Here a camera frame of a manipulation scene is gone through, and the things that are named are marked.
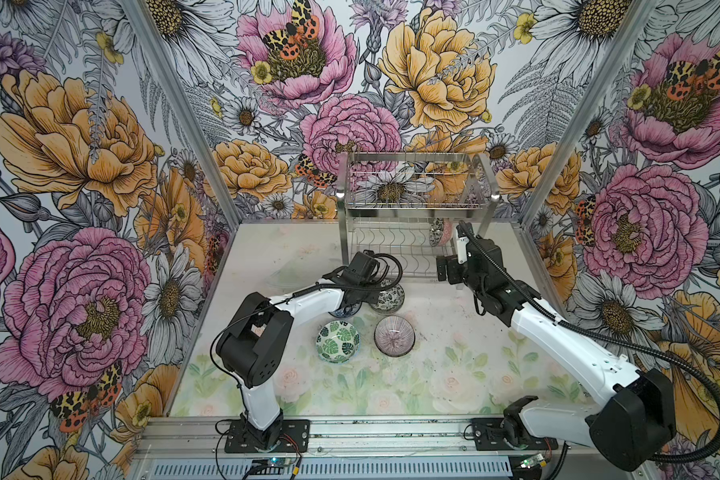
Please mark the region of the black white floral bowl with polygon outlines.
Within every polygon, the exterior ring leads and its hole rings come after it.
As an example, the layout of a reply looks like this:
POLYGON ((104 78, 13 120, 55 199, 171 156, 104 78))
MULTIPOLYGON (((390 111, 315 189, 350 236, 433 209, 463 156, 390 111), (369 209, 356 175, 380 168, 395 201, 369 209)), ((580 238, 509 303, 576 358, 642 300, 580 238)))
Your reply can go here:
POLYGON ((430 220, 429 244, 432 247, 444 247, 452 238, 453 224, 447 218, 433 218, 430 220))
POLYGON ((394 314, 403 307, 405 298, 403 286, 397 284, 392 288, 381 291, 377 301, 370 304, 370 308, 377 313, 394 314))

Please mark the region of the green leaf pattern bowl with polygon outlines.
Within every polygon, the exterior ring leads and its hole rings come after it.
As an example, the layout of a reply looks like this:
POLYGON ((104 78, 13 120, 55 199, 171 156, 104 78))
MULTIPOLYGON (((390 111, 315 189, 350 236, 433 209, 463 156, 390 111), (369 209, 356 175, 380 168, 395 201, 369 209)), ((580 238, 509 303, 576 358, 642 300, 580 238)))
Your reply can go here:
POLYGON ((333 364, 348 362, 360 345, 360 334, 354 325, 343 320, 325 324, 316 337, 317 355, 333 364))

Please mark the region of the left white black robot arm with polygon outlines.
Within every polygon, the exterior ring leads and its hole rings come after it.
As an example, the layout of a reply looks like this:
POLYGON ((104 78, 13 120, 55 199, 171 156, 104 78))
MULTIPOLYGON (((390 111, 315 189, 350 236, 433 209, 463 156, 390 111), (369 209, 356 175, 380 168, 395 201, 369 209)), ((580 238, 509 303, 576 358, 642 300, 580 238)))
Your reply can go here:
POLYGON ((214 365, 237 383, 243 413, 226 432, 227 453, 270 452, 289 441, 306 450, 309 421, 284 420, 274 391, 273 376, 281 364, 293 328, 330 314, 342 314, 400 284, 403 266, 394 256, 371 250, 357 252, 347 265, 324 274, 315 283, 284 296, 247 295, 229 324, 213 339, 214 365))

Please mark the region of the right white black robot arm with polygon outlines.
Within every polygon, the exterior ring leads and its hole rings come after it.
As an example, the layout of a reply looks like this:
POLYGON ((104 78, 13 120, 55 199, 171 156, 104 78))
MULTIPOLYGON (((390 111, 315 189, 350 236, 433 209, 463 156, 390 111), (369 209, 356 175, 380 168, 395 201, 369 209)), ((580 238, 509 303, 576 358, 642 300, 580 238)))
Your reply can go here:
POLYGON ((501 249, 475 235, 471 224, 461 221, 455 231, 455 254, 437 260, 439 280, 467 287, 478 315, 497 318, 539 346, 592 401, 588 407, 566 407, 526 395, 504 410, 505 442, 520 448, 534 438, 554 438, 593 448, 627 472, 660 453, 675 435, 669 380, 656 369, 640 371, 589 331, 575 332, 536 290, 507 272, 501 249))

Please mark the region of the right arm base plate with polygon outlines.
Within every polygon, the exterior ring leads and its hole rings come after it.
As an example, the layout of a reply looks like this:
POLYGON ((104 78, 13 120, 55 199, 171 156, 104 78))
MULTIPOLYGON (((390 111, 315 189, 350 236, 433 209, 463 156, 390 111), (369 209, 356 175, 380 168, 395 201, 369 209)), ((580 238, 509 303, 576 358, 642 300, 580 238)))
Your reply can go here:
POLYGON ((558 442, 548 437, 533 437, 518 420, 499 417, 471 419, 462 432, 478 451, 556 451, 558 442))

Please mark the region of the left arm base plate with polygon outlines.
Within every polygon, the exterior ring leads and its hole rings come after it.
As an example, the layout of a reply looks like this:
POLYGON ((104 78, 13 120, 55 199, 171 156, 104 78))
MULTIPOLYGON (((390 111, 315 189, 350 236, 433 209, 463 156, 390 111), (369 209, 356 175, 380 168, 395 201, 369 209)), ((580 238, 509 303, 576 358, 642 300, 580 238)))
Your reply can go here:
POLYGON ((227 454, 305 453, 308 450, 309 420, 276 420, 266 430, 257 430, 247 420, 233 420, 224 436, 227 454))

